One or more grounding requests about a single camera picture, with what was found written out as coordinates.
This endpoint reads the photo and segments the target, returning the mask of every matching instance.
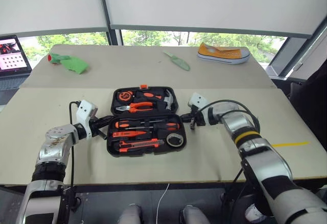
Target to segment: window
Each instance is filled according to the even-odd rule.
[[[32,68],[40,62],[55,44],[108,45],[105,32],[21,37],[19,41]]]
[[[122,30],[122,37],[126,46],[197,47],[204,42],[221,47],[247,47],[263,68],[268,66],[286,40],[281,36],[130,30]]]

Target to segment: toolbox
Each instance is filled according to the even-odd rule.
[[[186,145],[178,103],[170,87],[119,88],[113,93],[107,150],[113,156],[179,151]]]

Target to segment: orange pliers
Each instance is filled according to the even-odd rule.
[[[116,110],[120,110],[120,111],[128,110],[130,113],[136,113],[138,111],[145,111],[145,110],[152,110],[152,108],[137,109],[137,108],[142,107],[142,106],[153,106],[153,103],[152,102],[130,103],[129,105],[116,107]]]

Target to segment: table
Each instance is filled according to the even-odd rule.
[[[110,114],[112,88],[21,88],[0,114],[1,184],[28,184],[44,134],[69,123],[68,103],[86,99],[98,106],[98,117]],[[327,175],[327,155],[312,132],[276,88],[174,89],[182,115],[197,92],[209,101],[235,99],[244,103],[261,123],[261,135],[271,144],[310,141],[308,145],[278,147],[295,179]],[[210,183],[230,182],[240,166],[237,149],[223,125],[185,125],[188,143],[180,152],[114,158],[100,137],[82,140],[75,147],[75,183]],[[70,179],[70,164],[65,183]]]
[[[197,57],[198,47],[123,47],[55,45],[51,52],[82,58],[90,67],[77,75],[47,58],[32,71],[21,87],[112,88],[140,84],[173,88],[276,88],[251,56],[243,64],[223,64]],[[173,64],[163,53],[184,59],[189,72]]]

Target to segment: green knife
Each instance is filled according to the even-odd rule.
[[[170,57],[170,60],[174,63],[174,64],[176,64],[176,65],[178,65],[179,67],[181,67],[182,69],[184,69],[184,70],[186,70],[186,71],[189,71],[191,68],[190,68],[190,66],[189,66],[189,64],[185,61],[185,60],[183,60],[183,59],[181,59],[181,58],[178,58],[177,56],[175,56],[175,55],[173,55],[173,54],[171,54],[171,53],[169,53],[169,52],[166,52],[166,51],[163,51],[165,54],[167,54],[169,57]]]

